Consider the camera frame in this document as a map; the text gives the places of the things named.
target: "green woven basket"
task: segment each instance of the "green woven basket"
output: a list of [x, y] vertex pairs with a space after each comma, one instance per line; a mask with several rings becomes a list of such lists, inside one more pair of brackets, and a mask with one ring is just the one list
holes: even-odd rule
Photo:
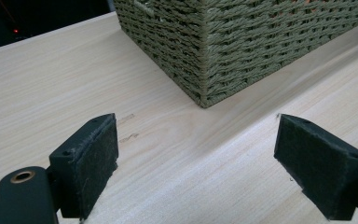
[[116, 0], [122, 30], [208, 107], [358, 25], [358, 0]]

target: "wooden table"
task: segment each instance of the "wooden table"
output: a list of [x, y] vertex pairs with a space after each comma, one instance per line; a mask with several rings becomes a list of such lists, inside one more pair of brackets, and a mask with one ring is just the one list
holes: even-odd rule
[[81, 125], [112, 112], [118, 169], [86, 223], [328, 223], [273, 158], [278, 114], [358, 147], [358, 27], [208, 109], [115, 13], [2, 47], [0, 179], [48, 167]]

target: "basket weave texture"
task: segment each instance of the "basket weave texture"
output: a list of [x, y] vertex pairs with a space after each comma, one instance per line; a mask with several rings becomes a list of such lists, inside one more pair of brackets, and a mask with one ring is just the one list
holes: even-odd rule
[[122, 30], [208, 107], [358, 25], [358, 0], [116, 0]]

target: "black foam pad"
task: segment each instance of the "black foam pad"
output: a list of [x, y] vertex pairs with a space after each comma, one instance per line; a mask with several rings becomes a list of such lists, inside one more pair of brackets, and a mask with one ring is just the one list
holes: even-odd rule
[[351, 220], [347, 186], [358, 179], [358, 149], [316, 124], [281, 115], [274, 157], [325, 217]]
[[92, 119], [51, 155], [50, 168], [62, 182], [63, 217], [87, 218], [112, 172], [117, 169], [114, 114]]

